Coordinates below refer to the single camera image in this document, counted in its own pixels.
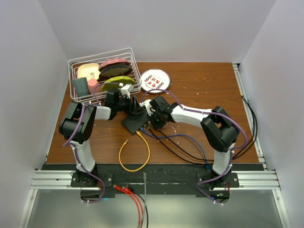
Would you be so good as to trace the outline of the black network switch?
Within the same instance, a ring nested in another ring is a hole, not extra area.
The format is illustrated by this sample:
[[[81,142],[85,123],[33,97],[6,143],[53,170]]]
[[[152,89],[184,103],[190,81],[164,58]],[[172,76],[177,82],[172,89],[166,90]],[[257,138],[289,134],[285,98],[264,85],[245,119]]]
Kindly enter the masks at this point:
[[[134,135],[140,128],[148,122],[147,113],[130,115],[122,120],[122,125]]]

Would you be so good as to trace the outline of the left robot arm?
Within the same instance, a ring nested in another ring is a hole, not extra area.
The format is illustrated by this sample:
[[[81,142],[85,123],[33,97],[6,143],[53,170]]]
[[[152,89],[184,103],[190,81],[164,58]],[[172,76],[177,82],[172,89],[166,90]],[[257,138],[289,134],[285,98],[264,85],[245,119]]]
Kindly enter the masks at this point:
[[[59,133],[66,140],[63,146],[72,148],[76,160],[76,180],[86,186],[101,182],[89,142],[95,120],[112,120],[118,112],[128,114],[123,124],[132,134],[147,122],[144,103],[138,103],[123,87],[109,89],[103,104],[71,102],[59,124]]]

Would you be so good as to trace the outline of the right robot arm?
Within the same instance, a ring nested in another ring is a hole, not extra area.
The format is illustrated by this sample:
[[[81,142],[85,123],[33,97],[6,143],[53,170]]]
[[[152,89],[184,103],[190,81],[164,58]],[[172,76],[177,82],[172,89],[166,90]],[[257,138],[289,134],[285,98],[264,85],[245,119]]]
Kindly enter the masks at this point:
[[[169,104],[163,97],[140,103],[149,115],[149,120],[157,130],[167,122],[185,123],[203,129],[204,134],[214,149],[212,178],[201,183],[213,182],[221,187],[228,182],[228,172],[232,167],[232,157],[239,130],[237,125],[217,106],[216,109],[190,108],[180,103]]]

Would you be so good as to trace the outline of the white round printed plate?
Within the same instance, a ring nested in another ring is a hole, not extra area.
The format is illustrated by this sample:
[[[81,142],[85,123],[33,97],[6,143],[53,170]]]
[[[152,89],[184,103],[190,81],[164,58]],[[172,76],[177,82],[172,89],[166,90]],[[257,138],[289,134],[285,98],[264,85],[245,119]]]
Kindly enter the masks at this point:
[[[141,74],[141,88],[144,91],[153,89],[151,93],[161,93],[160,90],[167,90],[171,84],[171,79],[169,75],[161,69],[149,69]]]

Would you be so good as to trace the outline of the green plate in rack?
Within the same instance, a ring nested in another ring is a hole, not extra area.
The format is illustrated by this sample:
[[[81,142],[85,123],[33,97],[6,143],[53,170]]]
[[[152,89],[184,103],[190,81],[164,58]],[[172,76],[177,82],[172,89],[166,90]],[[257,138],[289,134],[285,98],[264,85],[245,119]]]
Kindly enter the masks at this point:
[[[128,76],[115,76],[112,77],[104,82],[104,84],[101,86],[102,92],[106,92],[111,88],[120,88],[120,84],[126,85],[131,84],[135,85],[136,81]]]

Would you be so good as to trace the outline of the dark olive plate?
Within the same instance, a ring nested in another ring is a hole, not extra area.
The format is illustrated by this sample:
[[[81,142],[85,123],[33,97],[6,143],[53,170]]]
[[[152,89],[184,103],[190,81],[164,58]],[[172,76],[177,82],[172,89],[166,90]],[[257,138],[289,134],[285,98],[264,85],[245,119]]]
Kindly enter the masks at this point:
[[[127,65],[113,65],[106,67],[101,71],[99,74],[100,78],[103,77],[113,77],[113,76],[120,76],[120,75],[127,75],[132,72],[132,68]]]

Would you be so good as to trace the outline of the pink cup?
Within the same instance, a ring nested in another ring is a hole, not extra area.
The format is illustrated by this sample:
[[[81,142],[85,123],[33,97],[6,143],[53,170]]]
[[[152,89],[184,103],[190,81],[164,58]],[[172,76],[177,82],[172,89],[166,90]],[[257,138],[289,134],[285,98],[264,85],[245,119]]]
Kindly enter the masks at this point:
[[[100,93],[101,92],[101,87],[99,85],[100,84],[96,79],[94,79],[94,78],[90,79],[87,82],[87,86],[88,86],[90,94],[93,95],[93,93],[95,93],[95,94]]]

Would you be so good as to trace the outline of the pink plate in rack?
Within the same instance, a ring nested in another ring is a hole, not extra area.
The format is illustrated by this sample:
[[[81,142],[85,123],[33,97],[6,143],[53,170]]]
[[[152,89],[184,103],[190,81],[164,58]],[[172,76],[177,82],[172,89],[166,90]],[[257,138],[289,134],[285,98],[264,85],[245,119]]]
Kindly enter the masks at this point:
[[[106,60],[105,62],[101,63],[99,65],[98,70],[101,72],[103,69],[114,66],[114,65],[126,65],[129,66],[130,62],[125,58],[114,58],[110,60]]]

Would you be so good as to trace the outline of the cream square plate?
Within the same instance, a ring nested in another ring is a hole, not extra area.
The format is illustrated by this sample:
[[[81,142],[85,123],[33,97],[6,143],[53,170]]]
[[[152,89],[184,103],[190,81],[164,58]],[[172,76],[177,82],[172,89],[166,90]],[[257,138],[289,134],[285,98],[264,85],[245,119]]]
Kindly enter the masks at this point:
[[[99,65],[97,63],[88,63],[81,65],[77,70],[77,78],[86,78],[98,80],[100,75]]]

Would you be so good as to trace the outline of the dark grey cup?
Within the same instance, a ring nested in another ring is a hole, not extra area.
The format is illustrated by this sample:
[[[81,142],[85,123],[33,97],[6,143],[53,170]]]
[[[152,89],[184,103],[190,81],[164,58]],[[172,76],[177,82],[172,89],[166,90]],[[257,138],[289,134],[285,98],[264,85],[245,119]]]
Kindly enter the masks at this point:
[[[90,95],[86,77],[73,79],[72,84],[78,97]]]

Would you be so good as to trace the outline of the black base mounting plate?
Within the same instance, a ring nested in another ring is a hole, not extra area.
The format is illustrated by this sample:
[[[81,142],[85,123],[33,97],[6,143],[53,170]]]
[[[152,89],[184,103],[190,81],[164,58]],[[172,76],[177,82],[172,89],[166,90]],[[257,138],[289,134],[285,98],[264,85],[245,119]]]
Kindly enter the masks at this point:
[[[117,185],[130,187],[139,194],[204,197],[207,193],[213,199],[226,201],[230,197],[229,191],[243,187],[254,189],[259,181],[266,180],[262,164],[235,164],[228,175],[207,183],[201,182],[212,179],[212,175],[198,165],[152,164],[139,172],[127,172],[117,164],[98,165],[97,168],[104,190],[98,185],[90,187],[77,181],[76,171],[68,164],[45,164],[40,171],[36,171],[35,177],[43,181],[41,186],[46,189],[80,190],[82,200],[96,200],[101,192],[104,198],[114,198],[119,193],[114,188]]]

